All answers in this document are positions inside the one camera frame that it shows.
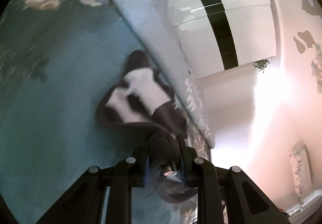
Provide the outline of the floral wall air conditioner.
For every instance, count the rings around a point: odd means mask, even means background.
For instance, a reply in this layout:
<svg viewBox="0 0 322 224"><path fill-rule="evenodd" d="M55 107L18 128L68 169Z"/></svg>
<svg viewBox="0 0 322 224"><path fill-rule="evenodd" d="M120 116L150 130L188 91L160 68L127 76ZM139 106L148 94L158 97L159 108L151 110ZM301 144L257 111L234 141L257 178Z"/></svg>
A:
<svg viewBox="0 0 322 224"><path fill-rule="evenodd" d="M292 147L289 160L294 180L295 194L300 198L312 187L310 157L303 140L298 141Z"/></svg>

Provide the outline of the dark grey fleece garment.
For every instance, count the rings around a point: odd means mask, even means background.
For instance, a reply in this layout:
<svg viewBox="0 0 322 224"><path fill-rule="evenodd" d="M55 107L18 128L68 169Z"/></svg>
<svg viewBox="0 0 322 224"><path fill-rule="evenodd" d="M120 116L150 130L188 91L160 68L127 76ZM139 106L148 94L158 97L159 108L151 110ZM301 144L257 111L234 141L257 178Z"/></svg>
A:
<svg viewBox="0 0 322 224"><path fill-rule="evenodd" d="M172 176L181 169L177 136L187 136L187 120L177 107L174 90L161 81L144 51L130 54L123 78L102 98L96 115L105 125L146 130L145 182L162 200L179 204L197 195L196 188L187 188Z"/></svg>

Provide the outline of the teal floral bed blanket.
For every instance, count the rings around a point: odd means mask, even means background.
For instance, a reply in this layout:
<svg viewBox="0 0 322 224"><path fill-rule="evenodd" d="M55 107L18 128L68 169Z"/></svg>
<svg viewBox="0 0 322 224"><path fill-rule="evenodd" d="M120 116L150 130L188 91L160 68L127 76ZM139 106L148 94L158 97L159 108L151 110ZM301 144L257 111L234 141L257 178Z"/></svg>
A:
<svg viewBox="0 0 322 224"><path fill-rule="evenodd" d="M14 0L1 25L1 223L35 223L89 166L112 166L139 140L94 115L138 40L109 4L59 2Z"/></svg>

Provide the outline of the light blue daisy quilt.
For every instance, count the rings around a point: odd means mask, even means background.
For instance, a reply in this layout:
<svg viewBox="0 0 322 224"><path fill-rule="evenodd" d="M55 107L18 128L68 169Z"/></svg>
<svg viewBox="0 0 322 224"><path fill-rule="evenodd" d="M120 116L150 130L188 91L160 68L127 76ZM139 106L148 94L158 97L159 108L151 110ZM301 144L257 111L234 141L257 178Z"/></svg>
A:
<svg viewBox="0 0 322 224"><path fill-rule="evenodd" d="M167 13L168 0L112 0L166 80L210 148L215 147L196 76L188 65L177 32Z"/></svg>

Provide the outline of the white wardrobe with black stripe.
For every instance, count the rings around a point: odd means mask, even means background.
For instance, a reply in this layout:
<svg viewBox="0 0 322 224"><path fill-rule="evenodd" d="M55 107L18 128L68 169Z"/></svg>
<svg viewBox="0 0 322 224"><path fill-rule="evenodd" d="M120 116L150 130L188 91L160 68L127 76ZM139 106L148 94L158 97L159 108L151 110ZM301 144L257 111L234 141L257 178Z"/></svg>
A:
<svg viewBox="0 0 322 224"><path fill-rule="evenodd" d="M197 79L277 54L270 0L168 0L168 16Z"/></svg>

